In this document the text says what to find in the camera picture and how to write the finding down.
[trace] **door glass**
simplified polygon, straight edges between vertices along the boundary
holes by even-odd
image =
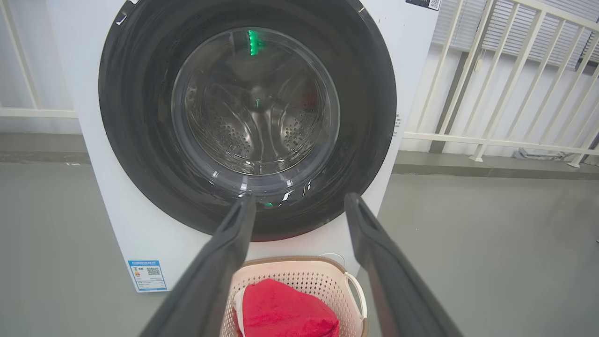
[[[316,55],[288,35],[252,27],[197,47],[177,75],[171,108],[195,169],[255,194],[318,172],[340,118],[334,84]]]

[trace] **green light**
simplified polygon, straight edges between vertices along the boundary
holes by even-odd
[[[258,31],[247,31],[247,35],[250,39],[250,55],[256,56],[264,47],[264,43],[260,40]]]

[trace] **qr code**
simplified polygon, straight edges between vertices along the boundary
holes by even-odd
[[[441,7],[441,0],[430,0],[428,3],[428,8],[438,11],[439,7]]]
[[[160,275],[160,268],[146,268],[148,275]]]

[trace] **sticker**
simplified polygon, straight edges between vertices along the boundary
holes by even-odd
[[[438,11],[439,7],[441,7],[441,0],[406,0],[406,2],[420,7],[430,8],[435,11]]]
[[[393,129],[393,137],[397,137],[397,130],[399,130],[401,125],[401,118],[400,118],[400,114],[396,114],[395,115],[395,128]]]
[[[158,261],[129,261],[129,268],[139,291],[167,289]]]

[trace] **window blind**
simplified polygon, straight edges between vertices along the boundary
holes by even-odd
[[[599,18],[599,1],[596,0],[539,1],[593,22],[596,22]],[[447,31],[449,31],[449,25],[453,16],[453,12],[456,8],[456,3],[457,0],[444,0],[441,3],[439,18],[433,36],[434,43],[444,43]],[[458,23],[456,24],[455,33],[452,37],[452,47],[461,50],[470,49],[474,40],[476,29],[480,23],[480,18],[482,17],[485,3],[486,0],[464,0],[464,3],[462,4],[462,10],[458,17]],[[491,14],[489,28],[483,38],[483,48],[489,50],[497,49],[499,40],[503,34],[503,31],[505,30],[507,19],[510,16],[513,6],[514,3],[509,0],[497,0],[497,5]],[[512,29],[508,35],[506,45],[504,46],[504,53],[511,55],[519,54],[520,50],[522,49],[522,44],[526,34],[531,28],[534,15],[535,10],[525,6],[520,6],[514,24],[512,25]],[[541,61],[543,59],[558,23],[559,19],[556,17],[547,15],[544,18],[539,34],[535,39],[531,52],[528,56],[529,59],[535,61]],[[578,28],[579,27],[574,23],[566,22],[549,57],[548,63],[559,65],[564,60],[564,57],[567,56],[566,53],[570,48],[570,44],[574,40]],[[569,68],[574,68],[581,55],[586,52],[590,37],[591,31],[589,29],[584,29],[580,39],[576,42],[576,48],[574,49],[574,52],[568,59]],[[591,60],[599,61],[599,50],[595,50]]]
[[[595,33],[595,32],[591,33],[591,37],[586,42],[585,49],[582,51],[582,55],[580,56],[581,58],[584,57],[586,55],[586,53],[589,52],[589,48],[591,47],[592,39],[595,38],[596,34],[597,33]],[[595,50],[593,51],[593,54],[591,54],[590,60],[593,62],[599,63],[599,47],[595,48]]]

